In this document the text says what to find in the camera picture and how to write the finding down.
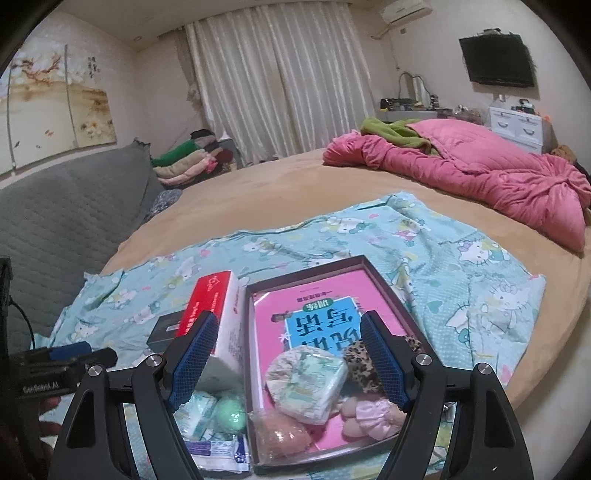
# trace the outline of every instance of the white curtain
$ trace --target white curtain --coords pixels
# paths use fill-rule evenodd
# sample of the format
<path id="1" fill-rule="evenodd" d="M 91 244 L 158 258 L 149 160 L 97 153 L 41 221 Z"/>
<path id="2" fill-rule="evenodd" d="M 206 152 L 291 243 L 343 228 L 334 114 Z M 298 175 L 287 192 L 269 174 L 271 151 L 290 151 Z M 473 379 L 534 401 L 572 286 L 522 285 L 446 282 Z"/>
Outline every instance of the white curtain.
<path id="1" fill-rule="evenodd" d="M 247 161 L 325 147 L 373 115 L 346 4 L 264 5 L 186 26 L 204 111 Z"/>

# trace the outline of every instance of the pink comforter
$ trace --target pink comforter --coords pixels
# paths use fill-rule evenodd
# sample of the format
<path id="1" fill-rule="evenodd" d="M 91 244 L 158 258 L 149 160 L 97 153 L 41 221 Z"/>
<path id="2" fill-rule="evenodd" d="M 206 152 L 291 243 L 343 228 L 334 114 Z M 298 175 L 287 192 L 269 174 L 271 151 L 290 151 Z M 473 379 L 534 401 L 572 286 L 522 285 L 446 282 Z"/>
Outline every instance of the pink comforter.
<path id="1" fill-rule="evenodd" d="M 333 140 L 324 163 L 367 165 L 480 200 L 565 247 L 583 250 L 583 208 L 591 202 L 591 186 L 566 160 L 527 153 L 484 127 L 460 120 L 425 120 L 412 128 L 428 138 L 441 157 L 353 131 Z"/>

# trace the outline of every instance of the gray sofa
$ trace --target gray sofa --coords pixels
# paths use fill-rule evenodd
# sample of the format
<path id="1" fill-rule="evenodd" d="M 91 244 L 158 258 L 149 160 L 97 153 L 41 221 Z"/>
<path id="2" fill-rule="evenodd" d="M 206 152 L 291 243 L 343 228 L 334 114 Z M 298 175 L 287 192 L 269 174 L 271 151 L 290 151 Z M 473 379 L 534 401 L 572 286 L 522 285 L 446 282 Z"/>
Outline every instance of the gray sofa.
<path id="1" fill-rule="evenodd" d="M 0 189 L 0 255 L 10 256 L 10 294 L 33 329 L 48 336 L 63 307 L 142 224 L 162 191 L 150 146 L 88 155 Z M 28 348 L 27 324 L 9 308 L 10 352 Z"/>

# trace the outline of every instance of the wall-mounted tv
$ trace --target wall-mounted tv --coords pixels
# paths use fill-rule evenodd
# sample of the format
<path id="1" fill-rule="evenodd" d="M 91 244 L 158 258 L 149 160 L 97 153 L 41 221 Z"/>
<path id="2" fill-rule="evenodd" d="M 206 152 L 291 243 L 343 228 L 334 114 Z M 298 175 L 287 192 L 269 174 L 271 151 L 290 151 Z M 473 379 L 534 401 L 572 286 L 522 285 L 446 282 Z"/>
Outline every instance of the wall-mounted tv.
<path id="1" fill-rule="evenodd" d="M 461 38 L 471 82 L 506 87 L 533 87 L 531 57 L 519 35 Z"/>

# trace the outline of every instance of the black cable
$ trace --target black cable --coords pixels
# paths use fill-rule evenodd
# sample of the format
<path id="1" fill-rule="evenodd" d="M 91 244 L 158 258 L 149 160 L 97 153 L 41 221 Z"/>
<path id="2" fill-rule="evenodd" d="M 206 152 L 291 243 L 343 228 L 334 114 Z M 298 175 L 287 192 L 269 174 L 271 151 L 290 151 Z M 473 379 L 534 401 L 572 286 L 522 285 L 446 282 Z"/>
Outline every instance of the black cable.
<path id="1" fill-rule="evenodd" d="M 425 89 L 425 91 L 427 92 L 427 94 L 429 96 L 431 96 L 431 92 L 429 92 L 429 90 L 427 90 L 427 84 L 425 83 L 425 80 L 423 80 L 423 77 L 421 77 L 420 75 L 413 75 L 410 72 L 404 71 L 404 72 L 402 72 L 400 74 L 400 77 L 398 77 L 398 97 L 397 98 L 400 98 L 400 94 L 402 93 L 402 83 L 401 83 L 401 80 L 402 80 L 402 77 L 404 77 L 405 75 L 408 75 L 412 79 L 416 79 L 416 78 L 421 79 L 421 81 L 423 83 L 423 88 Z"/>
<path id="2" fill-rule="evenodd" d="M 19 307 L 18 303 L 15 302 L 12 297 L 9 297 L 9 305 L 14 305 L 16 307 L 16 309 L 21 312 L 22 318 L 25 319 L 25 322 L 27 323 L 27 326 L 29 327 L 29 332 L 31 334 L 31 343 L 33 344 L 33 350 L 36 348 L 35 347 L 35 336 L 33 335 L 33 327 L 31 326 L 31 322 L 29 322 L 29 319 L 27 318 L 27 315 L 25 315 L 25 311 Z"/>

